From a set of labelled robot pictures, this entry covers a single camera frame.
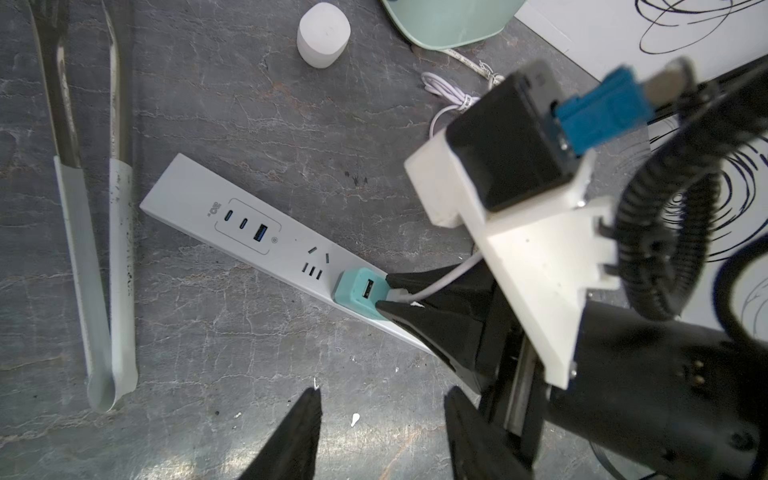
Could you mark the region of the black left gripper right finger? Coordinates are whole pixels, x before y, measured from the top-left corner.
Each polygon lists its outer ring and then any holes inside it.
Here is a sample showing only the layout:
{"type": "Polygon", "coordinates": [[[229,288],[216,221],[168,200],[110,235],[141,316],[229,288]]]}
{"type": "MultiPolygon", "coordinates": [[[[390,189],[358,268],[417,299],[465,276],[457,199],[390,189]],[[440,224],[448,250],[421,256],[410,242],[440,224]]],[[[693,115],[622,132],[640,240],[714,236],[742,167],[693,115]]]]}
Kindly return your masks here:
{"type": "Polygon", "coordinates": [[[487,423],[460,387],[445,395],[444,410],[454,479],[534,478],[506,431],[487,423]]]}

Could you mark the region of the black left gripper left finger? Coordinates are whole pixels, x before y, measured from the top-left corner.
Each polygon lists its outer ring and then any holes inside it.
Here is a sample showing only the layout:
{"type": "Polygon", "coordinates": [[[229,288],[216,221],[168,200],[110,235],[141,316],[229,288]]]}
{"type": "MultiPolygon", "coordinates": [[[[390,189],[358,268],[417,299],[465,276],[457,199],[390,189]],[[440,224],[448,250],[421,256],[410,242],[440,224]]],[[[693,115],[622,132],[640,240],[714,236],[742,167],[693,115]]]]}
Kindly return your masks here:
{"type": "Polygon", "coordinates": [[[313,479],[321,424],[321,391],[307,388],[239,479],[313,479]]]}

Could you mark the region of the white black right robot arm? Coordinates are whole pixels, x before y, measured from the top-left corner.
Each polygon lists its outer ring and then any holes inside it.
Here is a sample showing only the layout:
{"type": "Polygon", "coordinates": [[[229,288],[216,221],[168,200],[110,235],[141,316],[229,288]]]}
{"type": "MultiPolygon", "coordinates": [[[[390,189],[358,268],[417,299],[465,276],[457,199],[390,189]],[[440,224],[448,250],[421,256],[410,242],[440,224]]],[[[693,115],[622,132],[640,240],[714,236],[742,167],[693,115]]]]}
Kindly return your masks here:
{"type": "Polygon", "coordinates": [[[720,267],[716,328],[681,314],[707,262],[724,161],[767,130],[767,63],[725,89],[678,58],[566,97],[536,61],[405,163],[465,263],[390,273],[375,310],[460,379],[458,479],[530,479],[552,423],[669,479],[767,475],[767,345],[732,307],[765,237],[720,267]]]}

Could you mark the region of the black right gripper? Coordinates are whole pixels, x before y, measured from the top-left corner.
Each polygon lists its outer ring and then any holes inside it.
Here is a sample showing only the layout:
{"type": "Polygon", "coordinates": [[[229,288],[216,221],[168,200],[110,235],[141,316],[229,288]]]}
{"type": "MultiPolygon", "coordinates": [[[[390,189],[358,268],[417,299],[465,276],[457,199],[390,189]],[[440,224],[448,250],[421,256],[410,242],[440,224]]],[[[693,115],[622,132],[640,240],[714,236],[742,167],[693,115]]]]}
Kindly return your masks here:
{"type": "Polygon", "coordinates": [[[378,301],[377,311],[419,339],[474,393],[479,413],[524,462],[537,456],[546,402],[539,357],[483,259],[386,277],[387,300],[475,293],[471,315],[378,301]]]}

